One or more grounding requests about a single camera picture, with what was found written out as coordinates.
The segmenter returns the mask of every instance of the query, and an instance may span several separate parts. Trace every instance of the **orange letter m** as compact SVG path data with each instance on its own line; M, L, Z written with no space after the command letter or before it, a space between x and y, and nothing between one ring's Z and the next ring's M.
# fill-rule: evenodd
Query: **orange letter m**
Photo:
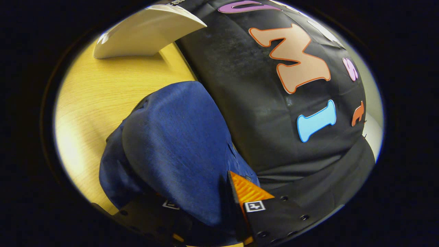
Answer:
M250 35L263 47L270 47L273 40L283 39L270 53L273 59L298 62L287 66L278 64L277 75L284 89L293 94L297 87L317 79L331 79L328 65L321 58L306 54L304 51L311 43L309 35L296 24L291 28L259 30L250 28Z

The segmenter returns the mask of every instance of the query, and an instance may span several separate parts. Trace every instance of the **foam letter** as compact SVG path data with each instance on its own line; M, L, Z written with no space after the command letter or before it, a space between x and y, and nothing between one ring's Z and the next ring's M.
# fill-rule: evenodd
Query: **foam letter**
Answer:
M277 65L277 75L288 93L293 94L296 92L297 87L313 80L325 79L329 81L331 79L331 73L326 62L304 52L311 43L311 38L298 25L291 24L291 28L267 30L250 28L249 33L264 47L269 47L273 40L283 39L271 51L270 57L298 62L290 66L282 63Z
M297 118L297 130L299 131L300 140L307 142L312 134L326 125L334 125L336 120L335 104L332 99L328 101L328 105L321 111L308 117L300 115Z
M363 101L361 101L361 105L355 109L354 115L352 116L352 127L355 126L356 121L361 121L361 116L364 114L364 105Z
M349 73L349 76L351 77L352 81L355 81L356 79L358 79L358 73L354 67L354 64L351 62L351 60L347 59L347 58L343 58L343 64L346 67L346 70Z
M242 13L242 12L248 12L248 11L254 11L254 10L262 10L262 9L275 9L275 10L281 10L279 8L270 6L270 5L261 5L261 6L252 6L252 7L245 7L245 8L234 8L236 6L246 5L246 4L261 4L255 1L241 1L236 3L231 3L224 5L218 9L219 12L227 13L227 14L234 14L234 13Z

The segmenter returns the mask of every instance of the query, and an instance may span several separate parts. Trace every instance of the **purple letter u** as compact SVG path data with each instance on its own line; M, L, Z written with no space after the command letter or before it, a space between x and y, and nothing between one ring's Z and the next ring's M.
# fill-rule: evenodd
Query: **purple letter u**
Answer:
M241 6L241 5L246 5L246 4L261 4L255 1L241 1L241 2L236 2L236 3L231 3L231 4L227 4L224 5L222 7L220 7L218 9L219 12L222 13L228 13L228 14L232 14L232 13L242 13L242 12L248 12L248 11L254 11L254 10L260 10L260 9L275 9L275 10L281 10L279 8L270 6L270 5L262 5L262 6L253 6L253 7L245 7L245 8L233 8L236 6Z

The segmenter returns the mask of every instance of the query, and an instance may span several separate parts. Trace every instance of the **orange triangle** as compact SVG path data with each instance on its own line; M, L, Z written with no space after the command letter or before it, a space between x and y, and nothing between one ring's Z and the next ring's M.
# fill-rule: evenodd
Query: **orange triangle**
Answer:
M239 205L245 217L244 203L274 198L273 195L258 187L242 176L230 171L233 185L238 196Z

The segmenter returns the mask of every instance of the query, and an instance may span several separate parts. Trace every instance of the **blue fabric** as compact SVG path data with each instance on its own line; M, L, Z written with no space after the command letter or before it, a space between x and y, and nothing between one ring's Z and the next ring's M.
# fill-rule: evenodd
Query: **blue fabric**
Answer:
M188 81L149 95L109 136L99 179L117 208L142 193L142 181L207 226L233 234L229 170L259 186L213 99Z

